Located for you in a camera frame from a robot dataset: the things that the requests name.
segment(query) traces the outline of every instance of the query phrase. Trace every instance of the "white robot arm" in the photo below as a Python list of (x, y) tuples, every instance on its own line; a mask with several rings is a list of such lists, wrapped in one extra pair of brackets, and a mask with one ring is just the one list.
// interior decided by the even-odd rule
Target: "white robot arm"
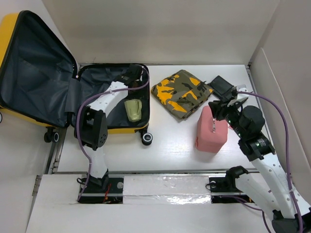
[[(246, 106), (241, 111), (237, 108), (238, 104), (248, 97), (246, 92), (245, 85), (234, 87), (233, 98), (230, 101), (216, 100), (209, 105), (213, 117), (217, 120), (225, 119), (239, 136), (242, 152), (263, 176), (270, 190), (265, 190), (252, 179), (242, 166), (231, 168), (226, 172), (226, 177), (216, 180), (213, 186), (244, 192), (265, 212), (277, 233), (307, 232), (311, 229), (311, 206), (292, 183), (290, 184), (293, 188), (289, 188), (288, 177), (275, 149), (261, 132), (265, 123), (261, 110), (255, 106)], [(301, 218), (297, 214), (296, 204)]]
[(103, 145), (108, 137), (106, 116), (122, 99), (127, 97), (128, 91), (141, 89), (148, 84), (149, 80), (141, 87), (130, 87), (137, 82), (142, 82), (144, 70), (146, 68), (141, 65), (130, 65), (125, 73), (114, 79), (101, 96), (97, 99), (95, 99), (96, 96), (93, 96), (94, 101), (80, 107), (75, 137), (77, 137), (77, 127), (79, 127), (80, 146), (89, 159), (89, 170), (87, 178), (78, 179), (78, 182), (84, 185), (78, 200), (85, 189), (95, 193), (102, 193), (108, 189), (108, 167), (105, 163), (103, 150)]

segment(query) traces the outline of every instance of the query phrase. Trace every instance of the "camouflage bag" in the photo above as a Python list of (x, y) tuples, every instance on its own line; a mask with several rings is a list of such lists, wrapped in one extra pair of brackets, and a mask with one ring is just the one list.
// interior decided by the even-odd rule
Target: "camouflage bag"
[(185, 70), (165, 78), (153, 86), (151, 93), (179, 119), (186, 119), (198, 109), (213, 90)]

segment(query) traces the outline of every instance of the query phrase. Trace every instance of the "white wall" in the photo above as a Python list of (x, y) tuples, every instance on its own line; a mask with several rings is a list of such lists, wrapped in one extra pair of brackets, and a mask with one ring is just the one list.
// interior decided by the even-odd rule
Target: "white wall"
[(43, 0), (79, 63), (247, 64), (279, 0)]
[[(285, 112), (290, 161), (298, 190), (311, 203), (311, 1), (282, 0), (251, 66), (257, 91)], [(285, 165), (284, 127), (272, 106), (261, 102), (275, 147)]]
[[(31, 10), (60, 37), (41, 0), (0, 0), (0, 19), (8, 13)], [(45, 128), (3, 114), (0, 124), (0, 232), (26, 231), (37, 174), (42, 174), (51, 144)]]

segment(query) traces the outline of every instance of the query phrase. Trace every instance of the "open suitcase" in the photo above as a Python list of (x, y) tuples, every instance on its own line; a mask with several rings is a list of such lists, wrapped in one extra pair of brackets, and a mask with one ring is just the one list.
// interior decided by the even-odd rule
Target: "open suitcase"
[[(104, 92), (130, 65), (92, 64), (78, 69), (72, 54), (43, 20), (30, 11), (3, 18), (0, 61), (0, 111), (47, 127), (46, 142), (58, 141), (55, 128), (75, 126), (82, 102)], [(148, 78), (144, 73), (141, 83)], [(149, 93), (147, 85), (120, 101), (107, 116), (108, 133), (140, 131), (143, 141), (150, 117)], [(124, 102), (130, 99), (142, 102), (138, 122), (127, 118)]]

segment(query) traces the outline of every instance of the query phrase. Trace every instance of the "suitcase wheel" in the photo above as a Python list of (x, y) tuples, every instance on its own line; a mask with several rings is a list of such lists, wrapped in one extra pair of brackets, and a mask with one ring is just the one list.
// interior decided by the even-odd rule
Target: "suitcase wheel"
[(53, 132), (53, 127), (48, 127), (48, 131), (44, 134), (44, 141), (47, 143), (50, 142), (58, 142), (59, 141), (59, 133)]
[(145, 146), (150, 145), (152, 143), (153, 138), (154, 138), (151, 133), (147, 132), (147, 127), (140, 130), (140, 137), (141, 137), (141, 142)]

